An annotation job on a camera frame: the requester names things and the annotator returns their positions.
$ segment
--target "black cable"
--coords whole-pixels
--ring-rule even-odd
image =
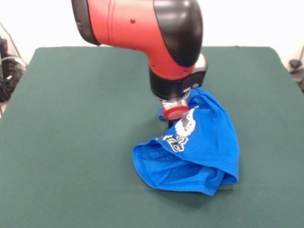
[[[12,39],[10,33],[5,29],[5,27],[2,25],[1,21],[0,21],[0,25],[1,25],[1,27],[3,28],[3,30],[8,34],[8,36],[9,36],[9,38],[10,38],[10,40],[11,40],[11,42],[12,42],[12,44],[13,44],[13,46],[14,46],[14,48],[15,48],[17,54],[18,54],[18,57],[21,58],[21,55],[20,55],[20,53],[19,53],[19,51],[18,51],[18,49],[17,49],[17,47],[16,47],[16,45],[15,45],[13,39]]]

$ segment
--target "red gripper cap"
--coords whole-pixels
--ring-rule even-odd
[[[185,100],[176,102],[162,102],[162,115],[167,120],[176,120],[189,111],[189,107]]]

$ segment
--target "blue cloth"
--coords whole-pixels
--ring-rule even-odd
[[[236,132],[210,93],[192,89],[188,104],[190,110],[163,136],[134,147],[133,163],[153,188],[213,196],[221,184],[238,182]]]

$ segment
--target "cable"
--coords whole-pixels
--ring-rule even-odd
[[[24,67],[27,67],[27,64],[21,58],[19,58],[18,56],[7,56],[7,57],[4,57],[4,58],[1,59],[1,62],[5,61],[5,60],[8,60],[8,59],[13,59],[15,62],[23,65]]]
[[[0,25],[1,25],[1,27],[3,28],[3,30],[8,34],[8,36],[9,36],[9,38],[10,38],[10,40],[11,40],[11,42],[12,42],[12,44],[13,44],[13,46],[14,46],[14,48],[15,48],[17,54],[18,54],[18,57],[21,58],[21,55],[20,55],[20,53],[19,53],[19,51],[18,51],[18,49],[17,49],[17,47],[16,47],[16,45],[15,45],[13,39],[12,39],[10,33],[5,29],[5,27],[2,25],[1,21],[0,21]]]

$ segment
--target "green table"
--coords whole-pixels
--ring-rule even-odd
[[[237,185],[154,190],[132,148],[161,136],[144,54],[40,48],[0,120],[1,228],[302,228],[304,96],[276,52],[206,47],[203,87],[229,113]]]

